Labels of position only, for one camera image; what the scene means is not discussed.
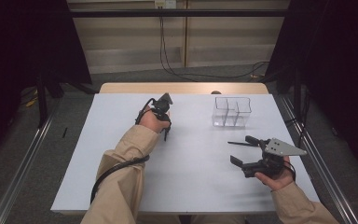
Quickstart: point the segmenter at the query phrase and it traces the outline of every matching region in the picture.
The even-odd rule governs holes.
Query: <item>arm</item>
[[[308,199],[287,169],[273,179],[261,173],[255,177],[272,189],[272,200],[283,223],[338,223],[321,203]]]
[[[142,158],[155,147],[162,128],[169,122],[159,121],[146,112],[139,125],[132,126],[114,150],[104,152],[97,178],[114,165]],[[109,175],[100,185],[82,223],[135,223],[144,186],[144,164],[126,167]]]

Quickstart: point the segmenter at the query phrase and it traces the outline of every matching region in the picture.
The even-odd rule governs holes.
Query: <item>table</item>
[[[149,98],[158,98],[165,91],[170,93],[173,100],[172,129],[167,142],[161,138],[150,155],[150,161],[146,163],[140,213],[254,214],[274,211],[269,188],[255,178],[245,178],[241,169],[229,162],[230,155],[244,162],[258,161],[261,159],[261,150],[227,144],[227,141],[243,142],[244,136],[248,134],[262,139],[276,137],[293,144],[272,95],[266,94],[265,86],[248,83],[167,83],[167,89],[164,89],[164,85],[103,85],[101,92],[122,92],[127,86],[135,88],[135,92],[154,93],[100,93],[95,96],[73,158],[51,207],[52,211],[63,214],[87,211],[90,191],[103,152],[114,148],[136,117],[136,113],[131,114],[129,111],[139,110]],[[246,127],[221,128],[212,125],[211,115],[216,95],[211,95],[211,91],[237,91],[241,94],[225,96],[251,99],[253,114]],[[119,116],[112,116],[115,113],[119,113]],[[291,162],[296,167],[297,184],[311,200],[318,202],[301,159],[292,157]]]

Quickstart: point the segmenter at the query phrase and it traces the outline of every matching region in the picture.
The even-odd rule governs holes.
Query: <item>beige sleeve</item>
[[[338,223],[321,203],[311,202],[295,182],[271,194],[278,217],[285,224]]]
[[[132,126],[114,150],[104,152],[97,178],[114,165],[142,158],[155,147],[159,134]],[[113,172],[100,185],[81,223],[135,223],[144,187],[144,164]]]

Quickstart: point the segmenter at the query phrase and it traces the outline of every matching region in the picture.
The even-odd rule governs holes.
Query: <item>wall socket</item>
[[[155,0],[155,8],[176,9],[176,0]]]

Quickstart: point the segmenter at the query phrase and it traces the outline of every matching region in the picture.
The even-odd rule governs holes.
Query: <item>hand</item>
[[[157,119],[153,112],[150,110],[149,106],[146,107],[145,111],[147,112],[145,112],[142,116],[139,125],[143,125],[156,133],[161,133],[164,128],[170,127],[170,123],[168,121],[161,121]]]
[[[288,162],[290,161],[289,157],[287,156],[283,159]],[[287,164],[287,162],[285,162],[284,165],[290,169],[290,166]],[[273,191],[282,189],[293,182],[292,173],[288,169],[282,169],[281,173],[274,176],[273,178],[269,178],[268,176],[259,172],[255,173],[255,177],[263,184],[269,186]]]

